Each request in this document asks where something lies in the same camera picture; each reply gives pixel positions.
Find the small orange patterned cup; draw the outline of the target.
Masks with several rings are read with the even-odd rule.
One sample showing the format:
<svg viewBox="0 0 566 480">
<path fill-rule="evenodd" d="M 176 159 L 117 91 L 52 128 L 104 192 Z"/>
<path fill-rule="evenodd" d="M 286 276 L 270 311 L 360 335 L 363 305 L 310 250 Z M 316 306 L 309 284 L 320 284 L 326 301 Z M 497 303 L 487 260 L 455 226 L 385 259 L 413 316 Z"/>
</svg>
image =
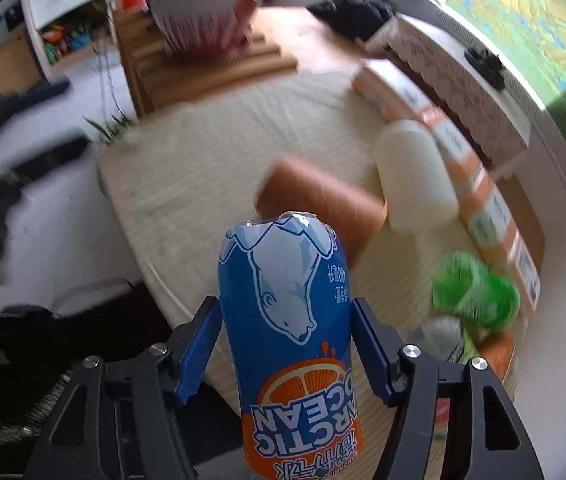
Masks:
<svg viewBox="0 0 566 480">
<path fill-rule="evenodd" d="M 510 369 L 514 351 L 514 339 L 505 332 L 491 333 L 478 346 L 479 355 L 488 362 L 501 382 Z"/>
</svg>

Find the tissue pack far right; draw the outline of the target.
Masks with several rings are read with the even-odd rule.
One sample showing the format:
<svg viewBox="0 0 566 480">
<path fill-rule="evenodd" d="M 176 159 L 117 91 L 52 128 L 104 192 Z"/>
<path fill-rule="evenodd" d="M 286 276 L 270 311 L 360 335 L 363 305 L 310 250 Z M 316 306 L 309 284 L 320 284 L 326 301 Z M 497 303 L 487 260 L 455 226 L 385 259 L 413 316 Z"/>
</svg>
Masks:
<svg viewBox="0 0 566 480">
<path fill-rule="evenodd" d="M 529 249 L 519 233 L 505 261 L 496 268 L 517 287 L 522 318 L 531 318 L 537 311 L 541 292 L 541 281 Z"/>
</svg>

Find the red white flower pot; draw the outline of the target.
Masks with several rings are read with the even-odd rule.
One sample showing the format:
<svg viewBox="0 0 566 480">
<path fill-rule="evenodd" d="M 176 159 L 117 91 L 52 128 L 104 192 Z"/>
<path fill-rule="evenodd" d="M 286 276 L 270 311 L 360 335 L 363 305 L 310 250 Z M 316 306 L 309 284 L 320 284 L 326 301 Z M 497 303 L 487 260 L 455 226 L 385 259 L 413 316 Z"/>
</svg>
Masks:
<svg viewBox="0 0 566 480">
<path fill-rule="evenodd" d="M 167 51 L 181 58 L 235 58 L 249 50 L 262 0 L 149 0 Z"/>
</svg>

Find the lace covered low table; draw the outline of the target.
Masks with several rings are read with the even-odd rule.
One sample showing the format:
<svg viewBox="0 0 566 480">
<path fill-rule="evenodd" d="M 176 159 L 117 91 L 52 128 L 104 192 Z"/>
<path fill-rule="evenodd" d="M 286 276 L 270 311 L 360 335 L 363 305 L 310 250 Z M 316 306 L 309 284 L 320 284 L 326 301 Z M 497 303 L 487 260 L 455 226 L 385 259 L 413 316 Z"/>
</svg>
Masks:
<svg viewBox="0 0 566 480">
<path fill-rule="evenodd" d="M 508 178 L 527 155 L 531 122 L 514 96 L 496 90 L 470 65 L 466 47 L 449 32 L 405 14 L 390 18 L 363 47 L 391 51 L 436 93 L 479 146 L 491 174 Z"/>
</svg>

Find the green tea cup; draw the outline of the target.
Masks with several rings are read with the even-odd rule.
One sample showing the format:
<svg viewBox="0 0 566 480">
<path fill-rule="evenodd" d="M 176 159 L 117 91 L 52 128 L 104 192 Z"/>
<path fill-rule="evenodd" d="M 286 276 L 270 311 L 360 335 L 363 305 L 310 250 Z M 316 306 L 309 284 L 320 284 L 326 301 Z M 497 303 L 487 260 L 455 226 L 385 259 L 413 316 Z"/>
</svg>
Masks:
<svg viewBox="0 0 566 480">
<path fill-rule="evenodd" d="M 483 330 L 506 330 L 519 306 L 517 286 L 467 252 L 451 252 L 432 276 L 432 308 Z"/>
</svg>

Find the black bag on platform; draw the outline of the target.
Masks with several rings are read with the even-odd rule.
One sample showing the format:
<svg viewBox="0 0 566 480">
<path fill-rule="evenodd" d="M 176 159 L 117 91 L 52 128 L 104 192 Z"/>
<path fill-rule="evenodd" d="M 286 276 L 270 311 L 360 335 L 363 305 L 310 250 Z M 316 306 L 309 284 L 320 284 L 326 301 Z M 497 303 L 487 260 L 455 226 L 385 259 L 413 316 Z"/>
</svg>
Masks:
<svg viewBox="0 0 566 480">
<path fill-rule="evenodd" d="M 307 10 L 339 35 L 363 42 L 395 15 L 389 0 L 322 0 L 307 6 Z"/>
</svg>

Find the wooden slatted plant stand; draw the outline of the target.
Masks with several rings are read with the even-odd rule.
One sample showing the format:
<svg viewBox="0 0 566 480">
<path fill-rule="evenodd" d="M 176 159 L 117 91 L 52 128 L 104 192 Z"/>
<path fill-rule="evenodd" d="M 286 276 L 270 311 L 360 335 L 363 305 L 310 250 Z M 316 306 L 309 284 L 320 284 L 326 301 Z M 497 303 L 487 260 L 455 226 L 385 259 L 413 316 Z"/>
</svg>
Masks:
<svg viewBox="0 0 566 480">
<path fill-rule="evenodd" d="M 297 71 L 297 58 L 258 29 L 249 32 L 246 51 L 211 61 L 170 55 L 151 14 L 140 6 L 114 13 L 114 35 L 139 117 Z"/>
</svg>

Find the tissue pack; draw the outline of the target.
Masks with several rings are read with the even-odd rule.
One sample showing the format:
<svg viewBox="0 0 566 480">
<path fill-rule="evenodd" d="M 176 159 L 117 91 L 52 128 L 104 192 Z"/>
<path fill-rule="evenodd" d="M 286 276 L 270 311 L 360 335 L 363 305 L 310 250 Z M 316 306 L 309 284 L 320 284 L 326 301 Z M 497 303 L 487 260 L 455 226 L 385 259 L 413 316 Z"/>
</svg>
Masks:
<svg viewBox="0 0 566 480">
<path fill-rule="evenodd" d="M 455 192 L 458 195 L 469 192 L 484 171 L 484 165 L 472 145 L 440 108 L 430 110 L 423 120 L 432 133 Z"/>
<path fill-rule="evenodd" d="M 505 261 L 514 247 L 518 229 L 505 198 L 486 171 L 478 174 L 458 204 L 460 219 L 484 262 Z"/>
<path fill-rule="evenodd" d="M 416 84 L 388 60 L 365 60 L 351 89 L 375 104 L 387 122 L 420 122 L 435 105 Z"/>
<path fill-rule="evenodd" d="M 496 268 L 517 287 L 522 318 L 531 318 L 537 311 L 541 292 L 541 281 L 529 249 L 519 233 L 505 261 Z"/>
</svg>

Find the black teapot set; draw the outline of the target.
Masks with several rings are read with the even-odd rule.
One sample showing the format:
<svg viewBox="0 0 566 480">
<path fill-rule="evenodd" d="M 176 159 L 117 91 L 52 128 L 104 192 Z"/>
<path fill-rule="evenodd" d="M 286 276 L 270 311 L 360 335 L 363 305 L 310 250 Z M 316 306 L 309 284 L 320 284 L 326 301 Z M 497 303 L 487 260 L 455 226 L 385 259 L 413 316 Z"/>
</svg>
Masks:
<svg viewBox="0 0 566 480">
<path fill-rule="evenodd" d="M 464 56 L 466 61 L 480 73 L 480 76 L 494 90 L 503 91 L 505 89 L 504 66 L 498 55 L 493 54 L 489 49 L 468 48 L 465 50 Z"/>
</svg>

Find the striped table cloth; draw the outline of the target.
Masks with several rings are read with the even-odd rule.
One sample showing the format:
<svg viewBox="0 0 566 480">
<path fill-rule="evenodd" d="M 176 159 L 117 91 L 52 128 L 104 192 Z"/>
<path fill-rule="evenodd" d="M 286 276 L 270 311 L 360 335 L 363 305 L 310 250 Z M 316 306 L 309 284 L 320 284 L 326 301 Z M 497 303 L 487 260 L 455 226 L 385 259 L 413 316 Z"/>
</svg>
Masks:
<svg viewBox="0 0 566 480">
<path fill-rule="evenodd" d="M 355 66 L 274 78 L 167 107 L 103 148 L 99 177 L 145 284 L 171 328 L 218 296 L 228 229 L 257 218 L 275 161 L 295 154 L 381 197 L 373 145 L 385 122 L 350 89 Z M 381 232 L 350 270 L 353 295 L 402 336 L 431 314 L 432 274 L 451 252 L 478 250 L 460 220 L 417 234 Z"/>
</svg>

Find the blue orange Arctic Ocean cup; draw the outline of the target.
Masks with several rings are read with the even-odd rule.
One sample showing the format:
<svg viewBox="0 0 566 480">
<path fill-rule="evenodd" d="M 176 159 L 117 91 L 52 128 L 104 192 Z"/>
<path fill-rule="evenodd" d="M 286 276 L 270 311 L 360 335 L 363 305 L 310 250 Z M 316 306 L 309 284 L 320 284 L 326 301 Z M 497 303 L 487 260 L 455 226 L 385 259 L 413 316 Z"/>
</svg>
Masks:
<svg viewBox="0 0 566 480">
<path fill-rule="evenodd" d="M 330 479 L 361 454 L 348 264 L 309 212 L 225 233 L 218 262 L 248 465 L 266 479 Z"/>
</svg>

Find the tissue pack far left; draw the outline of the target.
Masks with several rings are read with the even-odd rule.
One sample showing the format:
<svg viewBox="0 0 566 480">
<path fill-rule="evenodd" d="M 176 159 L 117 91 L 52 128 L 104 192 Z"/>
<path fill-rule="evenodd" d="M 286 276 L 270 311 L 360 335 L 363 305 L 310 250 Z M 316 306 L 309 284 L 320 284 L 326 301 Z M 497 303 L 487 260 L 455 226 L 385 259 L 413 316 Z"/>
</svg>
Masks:
<svg viewBox="0 0 566 480">
<path fill-rule="evenodd" d="M 365 60 L 351 89 L 375 104 L 387 122 L 420 122 L 435 105 L 416 84 L 388 60 Z"/>
</svg>

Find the orange paper cup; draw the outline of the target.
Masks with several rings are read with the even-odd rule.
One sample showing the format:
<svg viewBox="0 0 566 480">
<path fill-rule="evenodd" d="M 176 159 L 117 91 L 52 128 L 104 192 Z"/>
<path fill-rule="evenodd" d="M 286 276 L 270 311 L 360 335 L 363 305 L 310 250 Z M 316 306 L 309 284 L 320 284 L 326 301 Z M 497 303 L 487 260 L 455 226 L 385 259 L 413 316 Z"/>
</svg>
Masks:
<svg viewBox="0 0 566 480">
<path fill-rule="evenodd" d="M 262 219 L 288 211 L 315 214 L 341 241 L 348 266 L 357 265 L 383 226 L 387 202 L 293 155 L 279 158 L 256 196 Z"/>
</svg>

